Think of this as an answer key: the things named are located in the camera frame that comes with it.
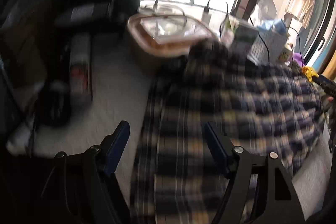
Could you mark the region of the plaid blue beige pants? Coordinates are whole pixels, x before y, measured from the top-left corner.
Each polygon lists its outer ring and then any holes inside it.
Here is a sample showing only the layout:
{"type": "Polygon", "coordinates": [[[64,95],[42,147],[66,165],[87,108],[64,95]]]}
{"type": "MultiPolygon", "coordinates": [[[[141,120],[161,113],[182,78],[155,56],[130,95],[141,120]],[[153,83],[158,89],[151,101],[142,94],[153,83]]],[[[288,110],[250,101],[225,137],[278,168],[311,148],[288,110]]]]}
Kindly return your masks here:
{"type": "Polygon", "coordinates": [[[130,188],[135,223],[210,223],[227,187],[205,139],[276,152],[294,176],[325,123],[318,90],[287,66],[257,66],[213,40],[160,69],[148,95],[130,188]]]}

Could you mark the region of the yellow plastic bag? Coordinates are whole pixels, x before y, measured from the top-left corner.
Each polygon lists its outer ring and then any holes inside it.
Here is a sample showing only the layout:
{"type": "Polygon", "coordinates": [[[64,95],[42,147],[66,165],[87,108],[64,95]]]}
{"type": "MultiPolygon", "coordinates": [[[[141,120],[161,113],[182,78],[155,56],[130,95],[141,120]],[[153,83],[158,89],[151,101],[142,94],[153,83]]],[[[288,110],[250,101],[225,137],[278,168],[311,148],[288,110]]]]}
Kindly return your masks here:
{"type": "Polygon", "coordinates": [[[311,83],[314,82],[314,79],[317,79],[319,77],[317,72],[312,67],[302,67],[302,73],[311,83]]]}

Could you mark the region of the purple folded cloth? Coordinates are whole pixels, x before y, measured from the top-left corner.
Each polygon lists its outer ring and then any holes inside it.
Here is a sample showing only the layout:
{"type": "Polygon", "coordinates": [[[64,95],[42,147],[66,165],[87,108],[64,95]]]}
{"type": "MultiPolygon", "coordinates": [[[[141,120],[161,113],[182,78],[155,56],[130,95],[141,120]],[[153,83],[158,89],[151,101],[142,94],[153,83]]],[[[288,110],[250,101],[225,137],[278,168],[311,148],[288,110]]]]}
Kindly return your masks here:
{"type": "Polygon", "coordinates": [[[301,53],[294,53],[293,54],[294,61],[301,67],[305,66],[305,61],[301,53]]]}

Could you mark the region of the white perforated storage basket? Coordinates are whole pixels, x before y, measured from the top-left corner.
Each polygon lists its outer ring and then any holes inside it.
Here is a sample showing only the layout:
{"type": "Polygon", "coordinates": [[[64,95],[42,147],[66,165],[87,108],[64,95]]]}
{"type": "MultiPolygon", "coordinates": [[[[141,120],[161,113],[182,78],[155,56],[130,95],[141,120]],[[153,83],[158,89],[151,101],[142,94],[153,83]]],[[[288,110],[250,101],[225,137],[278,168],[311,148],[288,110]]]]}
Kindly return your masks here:
{"type": "Polygon", "coordinates": [[[247,58],[255,65],[274,64],[287,41],[287,35],[280,35],[271,30],[259,29],[247,58]]]}

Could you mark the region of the white green carton box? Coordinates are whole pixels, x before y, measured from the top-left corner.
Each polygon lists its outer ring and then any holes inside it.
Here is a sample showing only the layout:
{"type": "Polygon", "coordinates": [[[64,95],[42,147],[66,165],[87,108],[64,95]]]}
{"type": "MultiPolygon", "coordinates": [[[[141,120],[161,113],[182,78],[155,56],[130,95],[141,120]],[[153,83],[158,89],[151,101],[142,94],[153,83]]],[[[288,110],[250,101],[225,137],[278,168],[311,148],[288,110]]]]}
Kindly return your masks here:
{"type": "Polygon", "coordinates": [[[243,59],[247,57],[258,36],[256,27],[230,14],[223,20],[219,31],[221,43],[230,53],[243,59]]]}

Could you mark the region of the clear plastic food container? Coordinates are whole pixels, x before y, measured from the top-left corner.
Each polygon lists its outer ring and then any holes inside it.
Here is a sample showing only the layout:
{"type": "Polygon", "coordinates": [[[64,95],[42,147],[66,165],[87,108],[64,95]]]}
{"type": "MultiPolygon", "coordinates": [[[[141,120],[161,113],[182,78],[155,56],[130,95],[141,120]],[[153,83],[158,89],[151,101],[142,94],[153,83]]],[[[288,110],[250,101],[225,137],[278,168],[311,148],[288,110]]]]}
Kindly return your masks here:
{"type": "Polygon", "coordinates": [[[139,9],[128,19],[127,30],[137,48],[160,59],[187,56],[194,45],[219,40],[202,21],[168,5],[139,9]]]}

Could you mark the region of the white tissue plastic bag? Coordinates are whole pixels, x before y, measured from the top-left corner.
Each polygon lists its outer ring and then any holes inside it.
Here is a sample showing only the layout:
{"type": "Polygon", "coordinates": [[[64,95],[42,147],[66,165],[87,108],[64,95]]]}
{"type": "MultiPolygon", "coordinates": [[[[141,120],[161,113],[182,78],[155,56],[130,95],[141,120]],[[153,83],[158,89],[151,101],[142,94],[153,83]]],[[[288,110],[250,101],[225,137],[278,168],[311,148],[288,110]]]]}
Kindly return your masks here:
{"type": "Polygon", "coordinates": [[[251,14],[252,23],[261,26],[266,20],[273,20],[277,17],[277,9],[273,0],[257,0],[251,14]]]}

